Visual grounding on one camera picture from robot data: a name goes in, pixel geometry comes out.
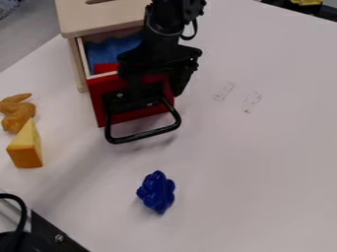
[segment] wooden box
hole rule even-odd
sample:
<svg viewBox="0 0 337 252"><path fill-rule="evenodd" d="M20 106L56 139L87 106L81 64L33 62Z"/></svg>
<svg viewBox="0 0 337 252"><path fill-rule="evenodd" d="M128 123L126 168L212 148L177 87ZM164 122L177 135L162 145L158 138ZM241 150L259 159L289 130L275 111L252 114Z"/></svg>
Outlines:
<svg viewBox="0 0 337 252"><path fill-rule="evenodd" d="M62 35L68 39L70 55L80 92L88 90L88 80L103 80L115 71L91 75L85 52L86 41L124 37L143 25L150 0L55 0Z"/></svg>

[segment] table surface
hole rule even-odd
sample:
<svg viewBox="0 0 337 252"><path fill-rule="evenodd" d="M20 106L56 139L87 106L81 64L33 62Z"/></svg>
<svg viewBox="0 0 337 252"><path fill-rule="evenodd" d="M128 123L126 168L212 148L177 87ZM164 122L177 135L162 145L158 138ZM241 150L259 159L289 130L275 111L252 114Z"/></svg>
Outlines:
<svg viewBox="0 0 337 252"><path fill-rule="evenodd" d="M0 187L92 251L336 251L337 25L248 0L212 1L191 44L200 70L177 100L182 127L110 145L75 89L58 36L0 74L32 92L44 168L16 169L0 133ZM128 124L128 129L168 118ZM162 217L135 191L176 182Z"/></svg>

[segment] drawer handle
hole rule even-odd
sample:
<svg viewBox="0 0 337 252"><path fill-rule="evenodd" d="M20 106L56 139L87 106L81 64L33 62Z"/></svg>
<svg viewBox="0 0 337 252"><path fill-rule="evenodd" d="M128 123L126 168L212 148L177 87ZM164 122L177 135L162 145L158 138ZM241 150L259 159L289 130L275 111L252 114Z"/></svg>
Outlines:
<svg viewBox="0 0 337 252"><path fill-rule="evenodd" d="M167 107L168 111L170 112L170 114L175 119L175 122L173 124L169 125L169 126L165 126L165 127L162 127L162 128L144 131L144 132L137 133L137 134L130 135L130 136L126 136L126 137L114 138L111 135L111 116L112 116L111 110L107 109L106 112L105 112L105 130L104 130L104 132L105 132L105 138L108 142L110 142L111 144L114 144L114 145L124 144L124 143L128 143L128 142L141 140L141 139L144 139L144 138L150 138L150 137L158 136L158 135L176 130L177 128L180 127L181 117L180 117L178 111L176 111L176 109L168 102L168 100L166 98L155 97L155 98L151 98L151 99L148 99L148 100L144 100L142 102L146 102L146 103L159 102L159 103L165 105Z"/></svg>

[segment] blue object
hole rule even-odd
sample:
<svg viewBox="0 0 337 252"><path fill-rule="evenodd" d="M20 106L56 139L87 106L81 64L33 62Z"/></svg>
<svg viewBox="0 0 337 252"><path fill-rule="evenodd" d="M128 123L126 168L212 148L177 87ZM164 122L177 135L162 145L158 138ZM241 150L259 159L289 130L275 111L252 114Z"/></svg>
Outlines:
<svg viewBox="0 0 337 252"><path fill-rule="evenodd" d="M146 207L158 214L164 214L174 202L174 189L174 182L157 170L145 177L142 186L137 190L137 196Z"/></svg>
<svg viewBox="0 0 337 252"><path fill-rule="evenodd" d="M90 73L95 73L97 63L116 63L120 53L129 51L137 47L142 41L139 33L124 38L108 38L101 43L86 43L86 53L90 68Z"/></svg>

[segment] black cable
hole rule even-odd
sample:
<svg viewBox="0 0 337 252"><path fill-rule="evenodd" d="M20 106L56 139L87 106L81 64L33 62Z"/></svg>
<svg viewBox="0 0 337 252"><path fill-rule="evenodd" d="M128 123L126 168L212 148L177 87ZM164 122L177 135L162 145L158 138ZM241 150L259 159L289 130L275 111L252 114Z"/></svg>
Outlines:
<svg viewBox="0 0 337 252"><path fill-rule="evenodd" d="M0 248L0 252L15 252L15 249L20 243L20 239L24 234L25 225L27 222L27 207L22 199L13 194L0 193L0 199L13 200L17 202L21 208L21 218L17 229L11 236L8 237L7 241L5 241L3 246Z"/></svg>

